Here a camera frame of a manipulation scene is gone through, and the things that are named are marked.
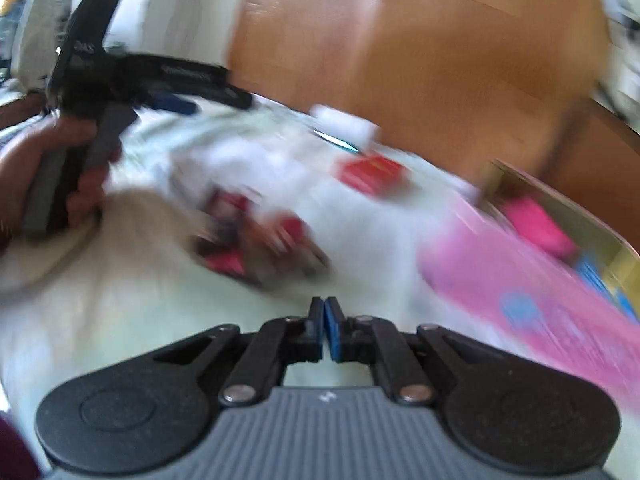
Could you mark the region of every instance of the maroon fabric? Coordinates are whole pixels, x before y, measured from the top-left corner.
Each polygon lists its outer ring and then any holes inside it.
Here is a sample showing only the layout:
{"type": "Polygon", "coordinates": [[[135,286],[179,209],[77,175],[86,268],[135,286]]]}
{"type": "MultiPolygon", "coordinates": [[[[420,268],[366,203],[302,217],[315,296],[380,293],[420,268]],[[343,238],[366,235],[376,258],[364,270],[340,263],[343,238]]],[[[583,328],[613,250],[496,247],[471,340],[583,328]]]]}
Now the maroon fabric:
{"type": "Polygon", "coordinates": [[[0,479],[35,480],[40,470],[22,439],[0,412],[0,479]]]}

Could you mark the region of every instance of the gray ribbed base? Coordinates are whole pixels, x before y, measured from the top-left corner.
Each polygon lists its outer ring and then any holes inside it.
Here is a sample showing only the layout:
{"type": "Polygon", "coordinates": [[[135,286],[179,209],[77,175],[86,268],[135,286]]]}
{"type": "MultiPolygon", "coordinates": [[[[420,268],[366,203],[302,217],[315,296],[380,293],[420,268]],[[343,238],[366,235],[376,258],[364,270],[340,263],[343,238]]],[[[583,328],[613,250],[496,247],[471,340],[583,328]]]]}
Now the gray ribbed base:
{"type": "MultiPolygon", "coordinates": [[[[90,477],[56,470],[54,480],[90,477]]],[[[251,408],[226,410],[203,442],[138,480],[503,480],[462,451],[425,408],[389,401],[382,389],[275,388],[251,408]]],[[[556,477],[603,480],[593,468],[556,477]]]]}

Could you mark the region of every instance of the metal rivet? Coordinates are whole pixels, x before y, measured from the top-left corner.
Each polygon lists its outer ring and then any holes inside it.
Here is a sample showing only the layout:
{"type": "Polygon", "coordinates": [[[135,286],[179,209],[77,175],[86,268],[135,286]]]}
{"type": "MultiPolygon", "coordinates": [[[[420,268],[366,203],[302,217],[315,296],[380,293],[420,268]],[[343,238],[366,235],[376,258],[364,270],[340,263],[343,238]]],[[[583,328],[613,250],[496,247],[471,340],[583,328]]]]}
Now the metal rivet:
{"type": "Polygon", "coordinates": [[[435,392],[426,384],[409,384],[400,389],[400,397],[404,402],[428,402],[435,392]]]}
{"type": "Polygon", "coordinates": [[[255,397],[255,389],[248,384],[234,384],[229,386],[222,393],[226,402],[234,404],[238,402],[249,402],[255,397]]]}
{"type": "Polygon", "coordinates": [[[437,328],[440,328],[440,326],[434,323],[422,323],[418,325],[418,329],[420,330],[436,330],[437,328]]]}

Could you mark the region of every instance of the black circular joint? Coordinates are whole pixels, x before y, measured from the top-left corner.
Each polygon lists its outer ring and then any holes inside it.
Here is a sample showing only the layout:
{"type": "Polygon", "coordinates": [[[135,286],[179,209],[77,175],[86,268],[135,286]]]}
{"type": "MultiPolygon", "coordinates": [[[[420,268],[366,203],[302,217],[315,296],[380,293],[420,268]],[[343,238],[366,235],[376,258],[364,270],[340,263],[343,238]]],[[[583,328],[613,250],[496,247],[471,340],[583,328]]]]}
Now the black circular joint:
{"type": "Polygon", "coordinates": [[[127,431],[144,424],[155,410],[156,403],[144,391],[112,388],[85,399],[80,416],[99,431],[127,431]]]}
{"type": "Polygon", "coordinates": [[[567,474],[601,465],[620,432],[597,386],[536,365],[478,369],[444,405],[469,453],[519,474],[567,474]]]}
{"type": "Polygon", "coordinates": [[[193,448],[210,421],[195,380],[142,368],[108,368],[62,384],[41,403],[36,433],[52,462],[85,474],[124,475],[193,448]]]}

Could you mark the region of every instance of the wooden furniture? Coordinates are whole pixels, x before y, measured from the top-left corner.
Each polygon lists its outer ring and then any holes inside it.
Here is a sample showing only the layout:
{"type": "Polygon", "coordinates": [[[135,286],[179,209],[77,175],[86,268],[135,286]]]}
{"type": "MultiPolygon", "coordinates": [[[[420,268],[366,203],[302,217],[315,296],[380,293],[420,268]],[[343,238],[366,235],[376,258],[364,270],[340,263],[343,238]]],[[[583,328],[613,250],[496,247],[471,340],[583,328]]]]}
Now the wooden furniture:
{"type": "Polygon", "coordinates": [[[0,105],[0,132],[39,114],[45,104],[44,94],[33,93],[0,105]]]}
{"type": "Polygon", "coordinates": [[[360,115],[480,182],[494,158],[538,172],[608,48],[600,0],[246,0],[228,60],[251,91],[360,115]]]}
{"type": "Polygon", "coordinates": [[[593,100],[571,117],[540,180],[640,251],[640,136],[593,100]]]}

